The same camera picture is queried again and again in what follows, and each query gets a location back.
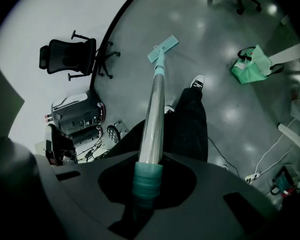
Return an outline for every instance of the chair backrest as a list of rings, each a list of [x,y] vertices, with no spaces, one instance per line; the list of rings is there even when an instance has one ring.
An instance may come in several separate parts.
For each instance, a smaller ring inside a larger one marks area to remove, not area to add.
[[[49,46],[40,49],[39,67],[46,69],[48,74],[72,70],[90,75],[96,57],[96,40],[86,42],[63,42],[51,40]]]

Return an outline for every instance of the green shopping bag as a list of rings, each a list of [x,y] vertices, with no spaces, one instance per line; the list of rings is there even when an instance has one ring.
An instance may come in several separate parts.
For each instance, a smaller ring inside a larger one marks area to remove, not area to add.
[[[283,70],[283,64],[272,65],[259,45],[242,49],[238,57],[231,72],[241,84],[262,81]]]

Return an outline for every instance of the polished floor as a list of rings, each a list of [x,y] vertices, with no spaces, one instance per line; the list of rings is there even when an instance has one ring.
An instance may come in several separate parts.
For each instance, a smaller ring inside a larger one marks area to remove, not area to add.
[[[236,0],[134,0],[110,38],[111,49],[121,57],[107,61],[113,79],[97,77],[95,90],[107,115],[103,130],[121,119],[132,129],[146,116],[153,82],[154,65],[147,55],[155,45],[174,35],[179,44],[166,53],[165,104],[175,106],[183,89],[197,75],[205,76],[202,104],[207,115],[208,136],[239,175],[255,172],[262,155],[280,137],[278,123],[291,120],[293,84],[286,72],[300,70],[300,62],[287,63],[285,72],[265,81],[239,84],[230,68],[239,50],[259,44],[268,56],[300,42],[291,26],[281,26],[285,13],[274,0],[255,4],[243,0],[243,15],[236,13]],[[300,123],[291,128],[300,134]],[[104,135],[106,147],[114,144]],[[276,162],[292,143],[283,137],[264,157],[258,171]],[[208,162],[226,164],[209,142]],[[269,182],[284,163],[300,170],[300,150],[295,147],[280,164],[253,185],[269,192]]]

